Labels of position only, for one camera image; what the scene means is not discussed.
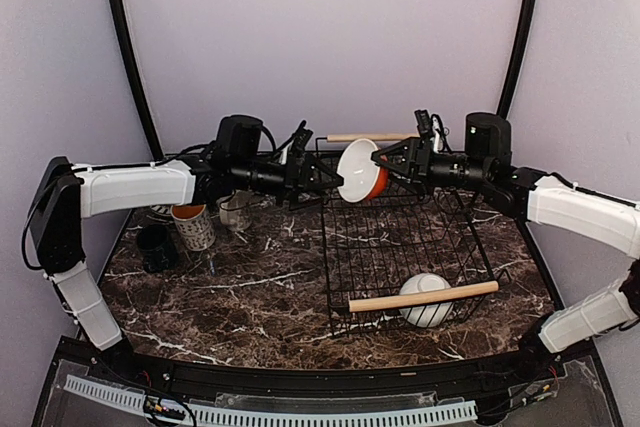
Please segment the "orange bowl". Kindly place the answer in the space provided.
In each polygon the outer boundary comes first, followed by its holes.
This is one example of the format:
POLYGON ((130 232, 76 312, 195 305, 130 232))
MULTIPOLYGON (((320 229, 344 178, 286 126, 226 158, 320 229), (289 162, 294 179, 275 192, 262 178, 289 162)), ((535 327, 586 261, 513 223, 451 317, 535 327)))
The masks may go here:
POLYGON ((378 197, 387 187, 388 171, 371 160, 378 145, 370 139, 359 138, 343 151, 337 173, 343 178, 338 188, 340 197, 358 203, 378 197))

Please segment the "black wire dish rack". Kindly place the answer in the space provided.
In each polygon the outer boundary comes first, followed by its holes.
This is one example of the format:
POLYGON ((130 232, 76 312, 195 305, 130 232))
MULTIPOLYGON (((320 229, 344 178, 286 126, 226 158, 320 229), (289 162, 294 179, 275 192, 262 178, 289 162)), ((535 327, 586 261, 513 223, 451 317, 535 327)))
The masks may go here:
POLYGON ((394 181, 359 203, 332 192, 321 210, 332 336, 410 330, 411 318, 429 327, 470 319, 483 295, 368 312, 353 312, 349 303, 395 296, 418 274, 436 274, 450 287, 500 280, 472 218, 475 203, 475 196, 455 189, 419 198, 394 181))

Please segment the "white mug with grey pattern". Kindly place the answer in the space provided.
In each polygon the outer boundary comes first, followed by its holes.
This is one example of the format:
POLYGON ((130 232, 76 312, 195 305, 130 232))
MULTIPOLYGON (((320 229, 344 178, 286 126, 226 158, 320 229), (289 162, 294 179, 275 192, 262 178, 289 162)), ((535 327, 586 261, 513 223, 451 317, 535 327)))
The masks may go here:
POLYGON ((220 221, 232 232, 243 232, 251 226, 250 200, 247 191, 234 191, 230 196, 217 201, 220 221))

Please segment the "white cup with black characters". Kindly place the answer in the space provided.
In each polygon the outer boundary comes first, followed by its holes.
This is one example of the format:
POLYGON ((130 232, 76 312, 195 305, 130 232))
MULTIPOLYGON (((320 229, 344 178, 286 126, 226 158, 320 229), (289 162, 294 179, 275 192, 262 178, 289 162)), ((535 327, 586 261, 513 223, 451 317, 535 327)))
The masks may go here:
POLYGON ((174 205, 171 216, 188 250, 200 252, 214 244, 216 235, 206 205, 174 205))

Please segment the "white plate with black stripes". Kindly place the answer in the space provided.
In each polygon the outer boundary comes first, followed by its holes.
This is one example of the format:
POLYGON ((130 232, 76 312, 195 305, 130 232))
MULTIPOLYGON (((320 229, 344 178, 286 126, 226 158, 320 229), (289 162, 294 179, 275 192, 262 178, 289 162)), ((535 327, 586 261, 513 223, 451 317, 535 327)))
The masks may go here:
POLYGON ((171 206, 170 205, 154 205, 149 208, 148 216, 153 220, 162 222, 171 222, 171 206))

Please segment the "dark green cup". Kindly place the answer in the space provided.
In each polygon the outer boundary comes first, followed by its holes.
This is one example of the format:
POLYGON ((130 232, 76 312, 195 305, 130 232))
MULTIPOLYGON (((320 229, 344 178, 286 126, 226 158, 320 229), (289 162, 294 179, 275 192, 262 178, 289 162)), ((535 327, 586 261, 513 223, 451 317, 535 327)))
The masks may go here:
POLYGON ((164 272, 177 265, 178 251, 164 225, 152 224, 142 228, 136 237, 136 247, 147 273, 164 272))

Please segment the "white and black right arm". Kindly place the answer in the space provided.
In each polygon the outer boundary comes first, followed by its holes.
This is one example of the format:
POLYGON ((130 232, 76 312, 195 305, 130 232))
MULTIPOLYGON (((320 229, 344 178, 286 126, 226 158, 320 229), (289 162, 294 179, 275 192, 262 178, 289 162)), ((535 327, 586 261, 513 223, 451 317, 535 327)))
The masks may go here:
POLYGON ((515 220, 557 227, 609 245, 632 264, 626 275, 584 300, 550 314, 526 334, 510 360, 521 381, 534 379, 549 354, 613 328, 639 322, 639 205, 572 183, 557 172, 512 165, 511 125, 497 114, 465 119, 464 150, 450 152, 441 119, 415 113, 417 133, 372 153, 372 161, 419 191, 456 188, 480 194, 515 220))

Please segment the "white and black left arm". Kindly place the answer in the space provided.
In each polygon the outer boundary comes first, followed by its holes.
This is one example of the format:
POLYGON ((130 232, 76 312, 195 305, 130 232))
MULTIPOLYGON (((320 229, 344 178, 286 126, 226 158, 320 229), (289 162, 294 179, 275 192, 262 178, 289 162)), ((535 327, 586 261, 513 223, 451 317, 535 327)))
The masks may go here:
POLYGON ((85 219, 156 205, 213 205, 236 191, 275 198, 297 209, 319 201, 343 178, 306 146, 312 132, 299 124, 283 145, 262 153, 262 120, 224 117, 215 138, 159 161, 111 165, 73 164, 65 156, 47 164, 28 210, 20 246, 32 246, 41 271, 90 344, 103 352, 101 364, 120 383, 141 374, 140 359, 124 346, 125 335, 89 272, 83 249, 85 219))

